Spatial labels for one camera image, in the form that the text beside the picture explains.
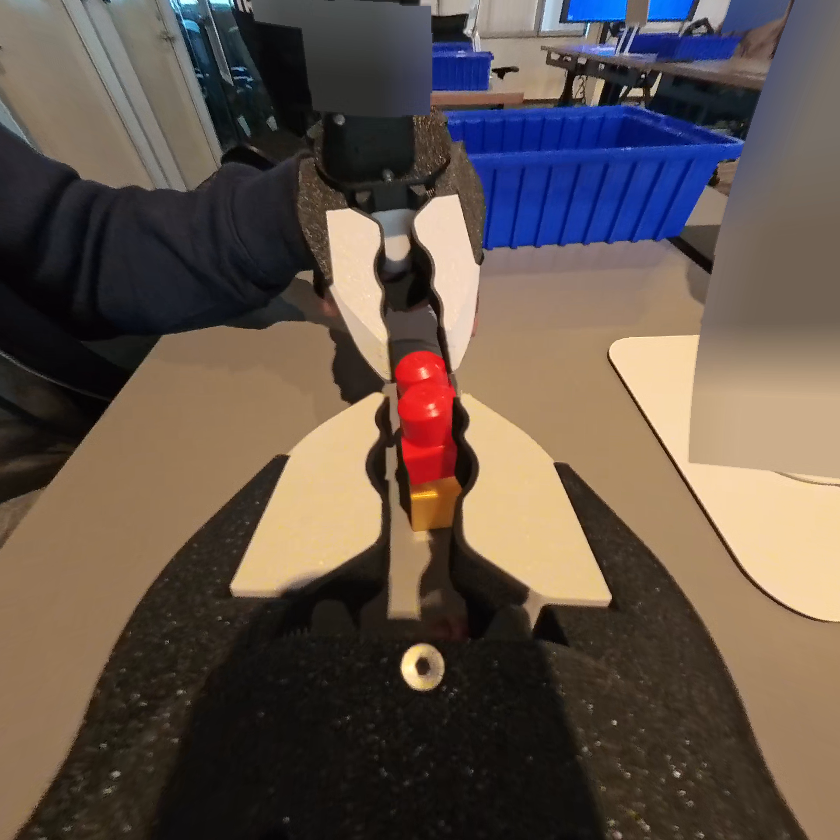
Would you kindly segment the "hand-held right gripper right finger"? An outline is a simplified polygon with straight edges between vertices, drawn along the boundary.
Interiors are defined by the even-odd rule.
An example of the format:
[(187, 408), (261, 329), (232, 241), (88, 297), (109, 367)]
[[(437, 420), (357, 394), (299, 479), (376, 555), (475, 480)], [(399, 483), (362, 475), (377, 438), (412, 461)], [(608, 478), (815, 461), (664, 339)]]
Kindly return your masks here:
[(552, 457), (463, 393), (470, 482), (455, 524), (455, 588), (484, 617), (544, 607), (607, 608), (613, 595)]

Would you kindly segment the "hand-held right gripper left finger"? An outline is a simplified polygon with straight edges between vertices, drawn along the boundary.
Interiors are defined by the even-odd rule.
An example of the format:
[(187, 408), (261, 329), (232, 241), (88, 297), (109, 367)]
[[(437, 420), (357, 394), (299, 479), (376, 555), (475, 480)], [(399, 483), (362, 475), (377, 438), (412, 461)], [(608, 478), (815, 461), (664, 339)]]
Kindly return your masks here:
[(299, 591), (375, 545), (382, 496), (368, 460), (381, 439), (384, 405), (383, 394), (368, 395), (291, 450), (230, 582), (231, 596)]

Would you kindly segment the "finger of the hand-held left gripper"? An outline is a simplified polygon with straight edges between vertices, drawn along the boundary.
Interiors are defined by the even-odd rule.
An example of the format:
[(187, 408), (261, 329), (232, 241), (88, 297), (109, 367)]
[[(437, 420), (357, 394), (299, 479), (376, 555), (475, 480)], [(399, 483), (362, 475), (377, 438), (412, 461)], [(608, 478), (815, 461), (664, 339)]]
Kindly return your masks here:
[(383, 251), (381, 226), (354, 208), (329, 210), (331, 293), (344, 325), (365, 362), (384, 382), (392, 379), (384, 290), (377, 276)]
[(474, 334), (480, 265), (458, 196), (436, 196), (413, 220), (413, 243), (428, 265), (439, 342), (448, 372), (461, 365)]

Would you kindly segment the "yellow one-stud mega block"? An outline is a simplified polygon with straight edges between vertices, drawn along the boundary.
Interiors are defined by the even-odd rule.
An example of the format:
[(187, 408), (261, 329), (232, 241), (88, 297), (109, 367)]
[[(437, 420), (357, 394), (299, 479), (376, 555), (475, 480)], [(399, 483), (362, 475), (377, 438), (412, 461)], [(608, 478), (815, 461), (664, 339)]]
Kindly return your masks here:
[(411, 485), (410, 519), (415, 532), (450, 529), (462, 488), (457, 477), (448, 476)]

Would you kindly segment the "red two-stud mega block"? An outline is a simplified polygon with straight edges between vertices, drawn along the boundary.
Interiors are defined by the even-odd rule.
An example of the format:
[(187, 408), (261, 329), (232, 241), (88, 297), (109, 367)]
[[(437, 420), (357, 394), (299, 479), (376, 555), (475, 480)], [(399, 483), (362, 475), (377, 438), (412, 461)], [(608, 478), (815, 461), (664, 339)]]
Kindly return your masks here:
[(431, 351), (404, 356), (395, 369), (402, 459), (409, 484), (419, 487), (455, 475), (455, 388), (444, 360)]

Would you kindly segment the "blue storage bin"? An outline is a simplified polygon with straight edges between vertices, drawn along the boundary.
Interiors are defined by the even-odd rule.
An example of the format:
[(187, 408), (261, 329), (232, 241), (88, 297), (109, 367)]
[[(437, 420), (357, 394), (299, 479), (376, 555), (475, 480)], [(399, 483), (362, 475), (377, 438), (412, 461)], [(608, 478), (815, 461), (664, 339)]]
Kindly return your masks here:
[(742, 35), (639, 34), (627, 52), (668, 62), (729, 60), (741, 40)]
[(488, 91), (493, 60), (469, 42), (433, 43), (433, 91)]
[(448, 112), (481, 181), (486, 249), (674, 238), (744, 142), (632, 106)]

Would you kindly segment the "person's left forearm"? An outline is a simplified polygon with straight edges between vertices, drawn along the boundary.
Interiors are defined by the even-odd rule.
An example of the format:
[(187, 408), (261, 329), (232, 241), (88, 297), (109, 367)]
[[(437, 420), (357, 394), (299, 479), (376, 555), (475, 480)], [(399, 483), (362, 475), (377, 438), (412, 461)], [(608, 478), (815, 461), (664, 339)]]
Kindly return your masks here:
[(81, 339), (221, 326), (264, 308), (312, 253), (299, 154), (224, 164), (190, 192), (82, 179), (2, 128), (2, 324), (34, 314)]

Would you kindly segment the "glass door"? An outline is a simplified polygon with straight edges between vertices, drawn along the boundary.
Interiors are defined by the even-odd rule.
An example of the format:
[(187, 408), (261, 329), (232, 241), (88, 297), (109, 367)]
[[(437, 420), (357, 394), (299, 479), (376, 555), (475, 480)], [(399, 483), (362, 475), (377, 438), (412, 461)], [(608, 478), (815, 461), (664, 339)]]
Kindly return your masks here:
[(222, 162), (252, 154), (281, 161), (306, 148), (312, 100), (299, 28), (258, 22), (252, 2), (156, 6)]

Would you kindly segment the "wooden office desk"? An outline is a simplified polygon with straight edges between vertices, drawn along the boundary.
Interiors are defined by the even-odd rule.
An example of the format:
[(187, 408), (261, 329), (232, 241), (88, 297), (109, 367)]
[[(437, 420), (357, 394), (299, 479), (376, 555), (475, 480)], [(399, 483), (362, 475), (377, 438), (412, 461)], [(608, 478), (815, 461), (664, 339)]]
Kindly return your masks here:
[(565, 71), (565, 82), (558, 105), (565, 107), (574, 99), (574, 85), (579, 77), (596, 79), (602, 88), (595, 94), (596, 106), (612, 106), (627, 99), (627, 93), (639, 89), (643, 102), (649, 102), (662, 77), (685, 78), (725, 88), (761, 91), (770, 71), (770, 59), (730, 58), (689, 62), (657, 60), (655, 56), (616, 54), (608, 47), (543, 45), (545, 64)]

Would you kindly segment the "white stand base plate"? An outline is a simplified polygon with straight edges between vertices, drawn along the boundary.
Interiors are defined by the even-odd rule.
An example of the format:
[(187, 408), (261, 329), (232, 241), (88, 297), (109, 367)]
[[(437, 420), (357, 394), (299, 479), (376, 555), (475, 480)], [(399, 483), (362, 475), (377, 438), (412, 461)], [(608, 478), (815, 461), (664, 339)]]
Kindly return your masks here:
[(697, 335), (624, 338), (618, 377), (740, 570), (793, 613), (839, 622), (838, 480), (689, 462)]

